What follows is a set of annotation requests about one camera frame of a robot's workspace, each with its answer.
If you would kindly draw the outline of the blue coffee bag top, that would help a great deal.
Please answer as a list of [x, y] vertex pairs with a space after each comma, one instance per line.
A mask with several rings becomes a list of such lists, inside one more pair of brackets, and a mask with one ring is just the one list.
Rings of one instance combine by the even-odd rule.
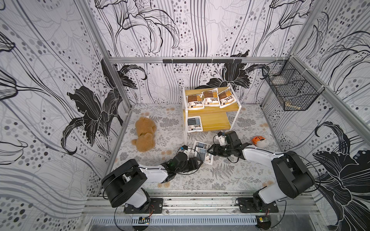
[[187, 119], [188, 133], [203, 132], [203, 126], [200, 116], [192, 116]]

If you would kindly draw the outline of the brown coffee bag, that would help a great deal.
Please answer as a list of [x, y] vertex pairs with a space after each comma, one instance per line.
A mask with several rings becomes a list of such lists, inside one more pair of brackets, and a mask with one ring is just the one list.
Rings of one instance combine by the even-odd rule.
[[221, 105], [217, 88], [205, 90], [202, 94], [205, 107], [219, 107]]
[[188, 110], [202, 110], [205, 108], [203, 103], [203, 94], [187, 95]]
[[230, 87], [218, 94], [220, 108], [228, 107], [236, 102], [236, 98]]

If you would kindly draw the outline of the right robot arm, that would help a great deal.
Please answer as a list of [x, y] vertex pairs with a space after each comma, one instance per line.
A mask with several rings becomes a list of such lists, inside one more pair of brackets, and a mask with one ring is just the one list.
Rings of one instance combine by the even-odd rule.
[[253, 194], [254, 207], [261, 210], [278, 199], [296, 198], [315, 184], [315, 179], [301, 157], [292, 151], [274, 153], [252, 143], [242, 143], [235, 131], [219, 132], [214, 143], [207, 150], [213, 156], [256, 162], [274, 171], [276, 182]]

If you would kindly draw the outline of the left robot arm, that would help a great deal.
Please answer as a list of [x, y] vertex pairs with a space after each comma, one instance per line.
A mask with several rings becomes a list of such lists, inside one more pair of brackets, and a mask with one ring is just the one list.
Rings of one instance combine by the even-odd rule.
[[199, 154], [189, 157], [185, 152], [158, 166], [140, 165], [130, 159], [102, 179], [103, 193], [113, 208], [125, 205], [135, 213], [148, 212], [153, 203], [143, 184], [168, 183], [177, 175], [194, 174], [202, 165]]

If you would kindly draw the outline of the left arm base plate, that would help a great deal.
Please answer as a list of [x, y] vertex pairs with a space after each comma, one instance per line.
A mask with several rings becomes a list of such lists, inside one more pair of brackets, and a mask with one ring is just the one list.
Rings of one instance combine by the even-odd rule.
[[161, 214], [163, 209], [163, 198], [150, 198], [141, 207], [136, 208], [132, 205], [125, 205], [126, 214]]

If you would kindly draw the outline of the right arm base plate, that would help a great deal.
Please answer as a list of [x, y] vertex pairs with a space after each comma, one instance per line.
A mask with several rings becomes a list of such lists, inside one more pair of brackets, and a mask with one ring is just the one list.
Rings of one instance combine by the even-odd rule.
[[239, 197], [235, 202], [241, 213], [278, 213], [278, 206], [275, 201], [266, 204], [258, 198]]

